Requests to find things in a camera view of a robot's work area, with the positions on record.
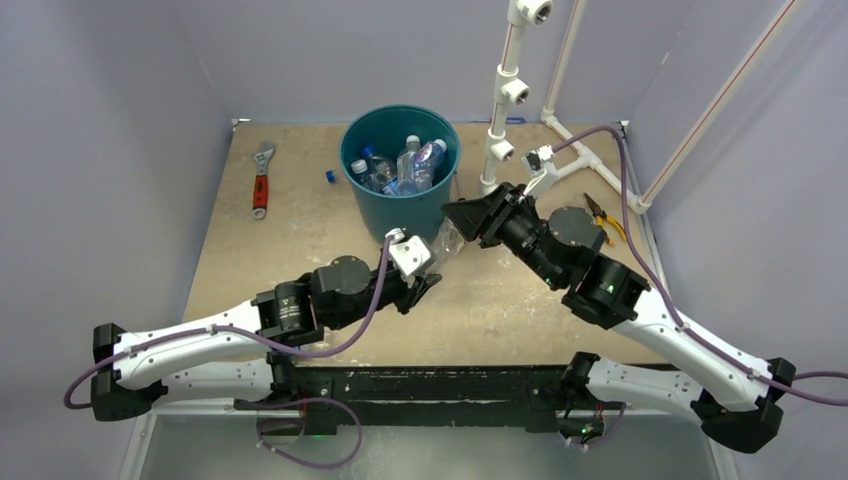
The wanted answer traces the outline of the clear bottle white cap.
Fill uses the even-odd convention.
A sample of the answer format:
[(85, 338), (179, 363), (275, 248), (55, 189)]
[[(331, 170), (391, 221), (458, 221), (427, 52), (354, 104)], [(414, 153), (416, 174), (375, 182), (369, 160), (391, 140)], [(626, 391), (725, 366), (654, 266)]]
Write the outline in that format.
[(433, 249), (433, 263), (429, 266), (429, 273), (440, 271), (444, 265), (454, 258), (465, 246), (466, 242), (454, 223), (445, 218), (440, 225), (435, 240), (431, 243)]

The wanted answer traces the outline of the clear bottle blue-orange label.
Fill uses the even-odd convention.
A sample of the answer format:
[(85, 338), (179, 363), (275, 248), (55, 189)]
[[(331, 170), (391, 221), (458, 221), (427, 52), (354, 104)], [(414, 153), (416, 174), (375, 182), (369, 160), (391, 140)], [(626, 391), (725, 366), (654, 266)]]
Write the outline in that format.
[(421, 148), (421, 140), (417, 135), (408, 135), (405, 148), (397, 158), (397, 190), (400, 196), (411, 196), (418, 192), (412, 180), (412, 163), (414, 155)]

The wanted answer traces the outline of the Pepsi bottle blue cap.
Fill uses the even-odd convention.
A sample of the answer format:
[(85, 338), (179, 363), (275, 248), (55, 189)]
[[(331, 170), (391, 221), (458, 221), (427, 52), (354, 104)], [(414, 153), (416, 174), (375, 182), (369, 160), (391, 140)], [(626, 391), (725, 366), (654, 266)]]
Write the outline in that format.
[(360, 153), (369, 165), (375, 190), (384, 195), (397, 196), (395, 161), (378, 154), (372, 145), (364, 146)]

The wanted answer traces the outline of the clear bottle light-blue cap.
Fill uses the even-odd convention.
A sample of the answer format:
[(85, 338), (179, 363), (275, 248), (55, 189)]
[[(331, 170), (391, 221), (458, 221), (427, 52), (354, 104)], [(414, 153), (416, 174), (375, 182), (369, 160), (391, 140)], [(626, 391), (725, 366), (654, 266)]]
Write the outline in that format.
[(354, 180), (365, 189), (379, 193), (380, 184), (374, 172), (370, 169), (368, 162), (365, 159), (358, 159), (350, 165), (351, 174)]

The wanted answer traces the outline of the small clear bottle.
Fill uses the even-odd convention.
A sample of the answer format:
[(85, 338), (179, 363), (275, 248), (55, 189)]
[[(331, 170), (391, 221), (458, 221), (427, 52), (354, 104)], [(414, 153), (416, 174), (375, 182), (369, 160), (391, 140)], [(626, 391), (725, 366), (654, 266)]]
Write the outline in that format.
[(435, 170), (446, 150), (446, 142), (443, 139), (436, 139), (426, 143), (413, 154), (405, 175), (408, 191), (411, 194), (422, 193), (432, 186)]

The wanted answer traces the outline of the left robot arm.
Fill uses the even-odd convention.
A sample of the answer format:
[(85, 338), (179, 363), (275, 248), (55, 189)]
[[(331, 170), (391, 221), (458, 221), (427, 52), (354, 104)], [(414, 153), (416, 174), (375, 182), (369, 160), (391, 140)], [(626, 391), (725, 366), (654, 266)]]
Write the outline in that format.
[(307, 345), (323, 341), (326, 331), (363, 323), (388, 305), (407, 314), (441, 279), (438, 273), (407, 279), (393, 263), (372, 270), (346, 255), (229, 310), (179, 326), (134, 333), (102, 324), (93, 331), (94, 417), (120, 421), (159, 404), (217, 397), (287, 408), (298, 395), (294, 377), (268, 364), (224, 367), (221, 360), (271, 351), (308, 357)]

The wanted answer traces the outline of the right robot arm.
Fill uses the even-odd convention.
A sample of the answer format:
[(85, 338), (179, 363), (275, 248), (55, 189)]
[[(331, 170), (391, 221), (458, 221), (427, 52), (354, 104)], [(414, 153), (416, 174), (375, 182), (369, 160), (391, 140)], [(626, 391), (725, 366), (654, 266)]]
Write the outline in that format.
[(577, 353), (561, 381), (569, 404), (613, 402), (671, 413), (746, 454), (776, 437), (783, 419), (778, 399), (794, 380), (794, 366), (747, 354), (667, 306), (658, 288), (603, 254), (605, 232), (586, 210), (568, 206), (542, 218), (534, 199), (510, 183), (442, 210), (465, 240), (506, 247), (550, 289), (561, 291), (577, 318), (670, 363), (660, 371)]

